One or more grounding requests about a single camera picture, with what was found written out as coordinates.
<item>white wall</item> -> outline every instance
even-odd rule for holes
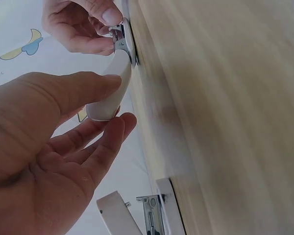
[[[40,18],[39,7],[36,15]],[[112,57],[69,53],[52,37],[45,37],[39,49],[33,56],[25,53],[18,57],[4,61],[0,59],[0,84],[10,81],[24,73],[40,71],[51,74],[69,74],[77,71],[94,71],[102,73],[110,63]],[[121,112],[133,112],[130,94],[127,93],[122,102]],[[60,135],[78,125],[77,117],[60,126],[55,135]],[[108,235],[108,231],[101,220],[95,200],[115,190],[118,190],[125,201],[130,201],[129,208],[140,229],[145,234],[143,205],[136,202],[136,196],[151,194],[146,165],[140,147],[139,134],[136,130],[124,143],[121,152],[113,163],[111,170],[95,191],[95,196],[89,207],[68,232],[69,235]]]

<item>yellow cartoon shape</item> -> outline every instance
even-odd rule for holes
[[[81,111],[79,111],[79,113],[77,114],[77,117],[78,117],[79,122],[82,122],[83,120],[86,119],[87,114],[86,114],[85,108],[83,108]]]
[[[39,43],[43,40],[41,33],[36,29],[31,29],[31,39],[30,41],[21,48],[13,50],[0,57],[2,60],[11,60],[20,55],[22,52],[26,52],[27,55],[33,55],[37,52]]]

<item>wood grain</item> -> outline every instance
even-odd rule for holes
[[[189,235],[294,234],[294,0],[129,0],[151,178]]]

